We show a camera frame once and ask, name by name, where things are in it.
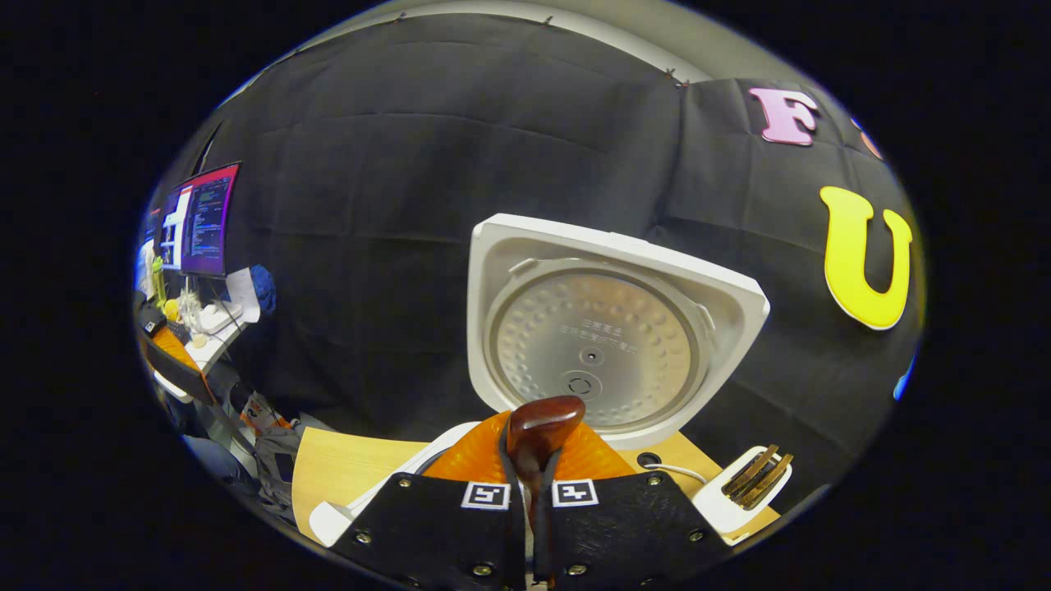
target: gray bag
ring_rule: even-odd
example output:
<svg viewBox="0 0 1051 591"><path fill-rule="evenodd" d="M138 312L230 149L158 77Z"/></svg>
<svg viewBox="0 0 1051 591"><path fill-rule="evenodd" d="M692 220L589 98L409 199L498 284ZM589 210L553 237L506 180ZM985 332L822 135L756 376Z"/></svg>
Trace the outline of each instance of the gray bag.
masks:
<svg viewBox="0 0 1051 591"><path fill-rule="evenodd" d="M267 511L295 525L292 512L292 469L300 450L300 434L273 425L255 439L255 467L260 497Z"/></svg>

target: keyboard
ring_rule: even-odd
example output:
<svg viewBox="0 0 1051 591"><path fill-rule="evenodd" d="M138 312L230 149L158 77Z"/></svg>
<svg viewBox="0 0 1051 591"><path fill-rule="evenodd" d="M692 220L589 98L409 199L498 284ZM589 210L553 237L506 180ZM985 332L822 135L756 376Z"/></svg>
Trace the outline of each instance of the keyboard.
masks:
<svg viewBox="0 0 1051 591"><path fill-rule="evenodd" d="M190 342L190 331L184 325L179 324L178 322L169 322L168 328L171 329L171 333L174 334L176 339L179 339L179 342L183 345Z"/></svg>

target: metal plate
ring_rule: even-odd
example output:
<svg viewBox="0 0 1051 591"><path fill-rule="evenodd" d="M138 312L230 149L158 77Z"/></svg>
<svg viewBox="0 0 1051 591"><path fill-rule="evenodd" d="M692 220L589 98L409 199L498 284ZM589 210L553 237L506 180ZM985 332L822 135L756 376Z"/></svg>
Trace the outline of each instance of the metal plate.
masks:
<svg viewBox="0 0 1051 591"><path fill-rule="evenodd" d="M681 407L707 370L696 304L654 278L576 259L543 261L497 295L490 368L518 404L580 396L584 421L617 432Z"/></svg>

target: paper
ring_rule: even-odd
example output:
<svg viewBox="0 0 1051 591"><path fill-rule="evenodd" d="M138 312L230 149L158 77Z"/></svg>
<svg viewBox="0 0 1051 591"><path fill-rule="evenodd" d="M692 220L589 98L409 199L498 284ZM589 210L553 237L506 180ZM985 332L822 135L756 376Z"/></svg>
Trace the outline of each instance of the paper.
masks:
<svg viewBox="0 0 1051 591"><path fill-rule="evenodd" d="M242 322L257 322L260 320L260 301L255 299L255 284L252 283L251 269L245 267L226 276L226 290L230 292L230 301L241 306Z"/></svg>

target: cable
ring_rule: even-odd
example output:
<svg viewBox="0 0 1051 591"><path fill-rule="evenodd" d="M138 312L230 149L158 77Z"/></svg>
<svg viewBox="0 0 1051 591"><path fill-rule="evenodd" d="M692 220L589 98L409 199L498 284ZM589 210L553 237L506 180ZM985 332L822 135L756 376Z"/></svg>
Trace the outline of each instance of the cable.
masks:
<svg viewBox="0 0 1051 591"><path fill-rule="evenodd" d="M697 478L697 480L701 481L701 483L703 483L703 484L708 484L708 481L704 476L698 474L697 472L695 472L693 470L687 470L685 468L680 468L678 466L668 466L667 464L646 464L645 466L643 466L643 468L645 468L646 470L653 470L654 468L660 468L662 470L667 470L669 472L678 472L680 474L684 474L684 475L689 476L692 478Z"/></svg>

